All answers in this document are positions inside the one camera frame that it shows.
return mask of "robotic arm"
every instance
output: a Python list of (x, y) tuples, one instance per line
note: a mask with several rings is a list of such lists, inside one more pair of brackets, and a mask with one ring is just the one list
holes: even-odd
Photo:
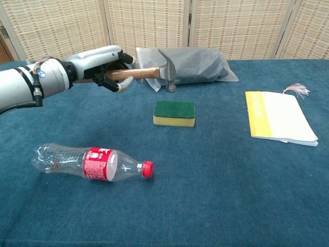
[(15, 108), (41, 107), (43, 98), (68, 90), (82, 79), (93, 79), (112, 92), (123, 92), (132, 82), (105, 77), (109, 69), (137, 67), (136, 58), (110, 45), (72, 55), (61, 61), (46, 57), (37, 63), (0, 72), (0, 114)]

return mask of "tassel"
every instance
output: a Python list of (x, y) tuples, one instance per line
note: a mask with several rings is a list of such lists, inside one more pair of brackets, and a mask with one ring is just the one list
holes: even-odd
[(308, 90), (304, 85), (299, 84), (299, 83), (295, 83), (289, 87), (287, 87), (285, 90), (283, 90), (283, 94), (288, 91), (288, 90), (292, 90), (300, 97), (302, 97), (302, 99), (305, 98), (305, 95), (308, 95), (308, 93), (310, 92), (310, 90)]

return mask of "sponge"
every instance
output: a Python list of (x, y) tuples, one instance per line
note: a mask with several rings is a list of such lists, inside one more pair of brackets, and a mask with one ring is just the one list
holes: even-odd
[(153, 113), (155, 125), (193, 127), (195, 110), (192, 102), (157, 101)]

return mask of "blue tablecloth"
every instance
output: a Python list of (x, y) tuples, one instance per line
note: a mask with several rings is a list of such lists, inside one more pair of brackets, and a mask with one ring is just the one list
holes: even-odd
[[(0, 245), (329, 246), (329, 61), (229, 64), (240, 82), (174, 94), (80, 84), (0, 115)], [(250, 137), (245, 91), (296, 82), (311, 91), (298, 102), (319, 146)], [(153, 125), (157, 100), (193, 101), (195, 127)], [(49, 142), (119, 149), (152, 160), (154, 177), (40, 173), (33, 149)]]

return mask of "empty plastic bottle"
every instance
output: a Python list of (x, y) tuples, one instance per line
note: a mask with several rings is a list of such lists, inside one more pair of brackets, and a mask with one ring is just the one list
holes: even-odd
[(37, 156), (32, 164), (45, 173), (69, 173), (107, 181), (120, 181), (135, 175), (150, 178), (153, 173), (152, 162), (138, 162), (114, 149), (71, 148), (51, 143), (35, 151)]

